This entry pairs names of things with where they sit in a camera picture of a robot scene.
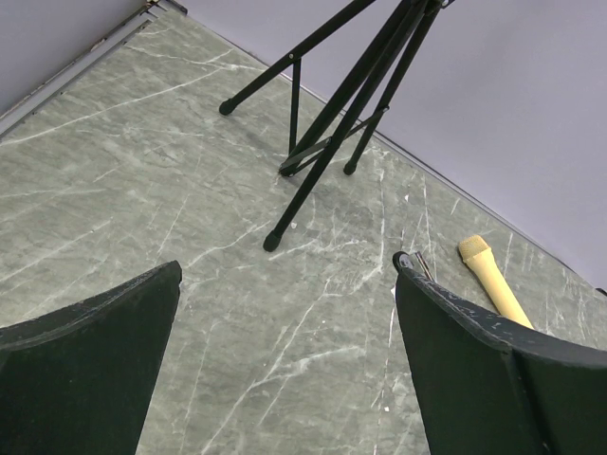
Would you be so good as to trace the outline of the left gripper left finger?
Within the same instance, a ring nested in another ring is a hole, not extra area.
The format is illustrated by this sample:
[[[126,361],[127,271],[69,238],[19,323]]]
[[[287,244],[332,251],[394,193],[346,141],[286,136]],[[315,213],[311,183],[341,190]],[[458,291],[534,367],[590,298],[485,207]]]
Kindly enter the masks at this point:
[[[181,280],[179,262],[168,262],[2,328],[2,453],[135,453]]]

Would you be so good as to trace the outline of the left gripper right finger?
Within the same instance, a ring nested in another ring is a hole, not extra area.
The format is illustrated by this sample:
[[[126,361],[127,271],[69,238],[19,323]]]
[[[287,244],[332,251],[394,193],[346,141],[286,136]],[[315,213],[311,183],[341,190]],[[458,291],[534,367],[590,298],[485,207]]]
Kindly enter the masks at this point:
[[[411,269],[396,307],[433,454],[603,454],[606,354],[523,327]]]

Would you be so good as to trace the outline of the black stapler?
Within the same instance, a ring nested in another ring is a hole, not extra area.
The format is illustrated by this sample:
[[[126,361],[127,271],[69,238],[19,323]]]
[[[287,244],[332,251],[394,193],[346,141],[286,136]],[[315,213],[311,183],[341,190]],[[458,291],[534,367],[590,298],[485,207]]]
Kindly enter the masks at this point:
[[[398,251],[393,256],[393,265],[397,271],[404,269],[416,270],[422,273],[428,280],[434,282],[430,268],[419,251],[413,253]]]

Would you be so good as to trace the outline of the beige toy microphone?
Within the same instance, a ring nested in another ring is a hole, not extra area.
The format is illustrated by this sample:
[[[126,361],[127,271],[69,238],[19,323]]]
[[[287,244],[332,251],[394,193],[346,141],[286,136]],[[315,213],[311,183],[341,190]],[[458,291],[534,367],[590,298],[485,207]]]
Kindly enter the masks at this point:
[[[500,315],[534,329],[522,306],[499,270],[491,247],[479,235],[461,241],[458,249],[464,264],[475,274]]]

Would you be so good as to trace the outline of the black perforated music stand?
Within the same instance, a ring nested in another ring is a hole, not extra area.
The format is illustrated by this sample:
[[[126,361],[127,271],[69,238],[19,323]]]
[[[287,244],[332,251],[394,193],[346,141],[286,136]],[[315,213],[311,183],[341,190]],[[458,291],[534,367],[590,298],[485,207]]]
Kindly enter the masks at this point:
[[[399,2],[307,131],[298,136],[303,57],[371,5],[370,1],[347,4],[218,108],[223,116],[231,114],[287,68],[292,69],[288,156],[280,165],[279,174],[290,177],[307,166],[312,169],[265,238],[263,249],[266,252],[272,252],[280,245],[290,223],[342,143],[357,132],[362,132],[355,151],[343,168],[347,175],[356,171],[366,146],[389,111],[395,92],[432,24],[439,12],[450,6],[451,2]]]

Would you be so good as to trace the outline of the aluminium table frame rail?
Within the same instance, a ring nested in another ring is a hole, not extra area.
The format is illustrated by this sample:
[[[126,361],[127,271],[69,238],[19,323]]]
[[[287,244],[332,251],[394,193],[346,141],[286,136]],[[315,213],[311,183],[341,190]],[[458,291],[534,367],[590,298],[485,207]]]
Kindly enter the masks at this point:
[[[26,118],[35,115],[52,98],[62,95],[71,83],[80,79],[92,66],[124,46],[136,34],[170,10],[178,11],[184,16],[188,15],[188,9],[177,1],[146,1],[136,12],[122,20],[61,70],[41,82],[3,114],[1,138],[8,135]]]

